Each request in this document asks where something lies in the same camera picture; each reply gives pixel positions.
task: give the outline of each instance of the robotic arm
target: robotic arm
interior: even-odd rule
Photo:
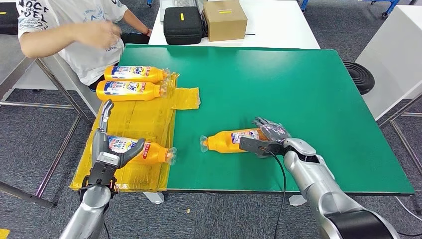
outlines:
[[[112,152],[108,146],[107,121],[114,104],[111,100],[104,103],[100,126],[96,129],[92,145],[92,168],[86,176],[79,190],[81,204],[73,214],[61,239],[96,239],[99,237],[104,224],[104,212],[109,206],[110,199],[118,193],[115,186],[114,173],[124,167],[134,156],[139,154],[145,143],[140,139],[138,143],[125,153]]]
[[[258,156],[284,157],[302,196],[309,202],[323,239],[399,239],[393,226],[347,196],[324,159],[305,141],[291,138],[280,124],[257,117],[254,123],[270,141],[242,137],[240,149]]]

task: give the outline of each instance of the detergent bottle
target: detergent bottle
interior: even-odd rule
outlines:
[[[241,129],[234,131],[221,131],[214,136],[201,136],[201,151],[208,150],[220,153],[241,153],[245,152],[239,149],[240,138],[248,137],[258,140],[267,140],[267,137],[258,128]]]
[[[167,96],[167,84],[155,85],[143,81],[100,81],[97,97],[102,101],[150,101]]]
[[[144,81],[157,83],[170,77],[169,69],[153,66],[108,66],[104,70],[106,81]]]
[[[116,153],[124,153],[134,147],[138,141],[132,138],[108,136],[108,146]],[[168,163],[173,165],[176,162],[177,149],[164,148],[154,142],[145,142],[144,149],[135,156],[129,163],[156,164]]]

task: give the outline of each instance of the green tabletop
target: green tabletop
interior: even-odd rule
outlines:
[[[414,193],[335,50],[127,45],[120,65],[170,68],[179,87],[200,89],[200,108],[176,113],[169,190],[281,191],[272,158],[200,151],[201,135],[252,128],[261,116],[312,145],[343,191]]]

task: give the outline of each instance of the person's hand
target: person's hand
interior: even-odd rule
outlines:
[[[91,21],[74,26],[75,40],[97,48],[108,48],[120,39],[120,28],[109,21]]]

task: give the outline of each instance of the gray carpet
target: gray carpet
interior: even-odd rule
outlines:
[[[152,8],[138,0],[122,2],[152,27],[158,10],[157,0]],[[305,17],[321,48],[337,49],[344,60],[353,61],[382,24],[380,15],[387,7],[385,2],[370,5],[355,0],[310,0]],[[133,31],[123,23],[121,27],[124,32]],[[81,106],[84,105],[75,92],[71,93]],[[66,103],[57,91],[15,90],[8,100]],[[414,111],[422,112],[422,105],[416,105]],[[35,192],[74,118],[75,113],[70,110],[1,106],[0,181]],[[422,119],[400,118],[397,121],[421,156]],[[0,193],[0,228],[11,230],[9,238],[58,237],[79,203],[77,194],[67,186],[82,155],[89,130],[83,121],[79,123],[44,194],[44,198],[58,202],[57,208],[45,209]],[[418,192],[415,196],[402,198],[402,201],[414,213],[420,214],[422,177],[393,128],[387,125],[383,133]],[[166,193],[165,196],[165,203],[161,205],[150,203],[140,193],[116,196],[106,214],[111,238],[269,239],[273,236],[281,203],[278,195]],[[422,223],[407,214],[393,197],[354,198],[385,217],[398,231],[422,232]],[[286,200],[284,208],[278,238],[318,238],[308,205],[294,208]],[[106,238],[104,231],[101,238]]]

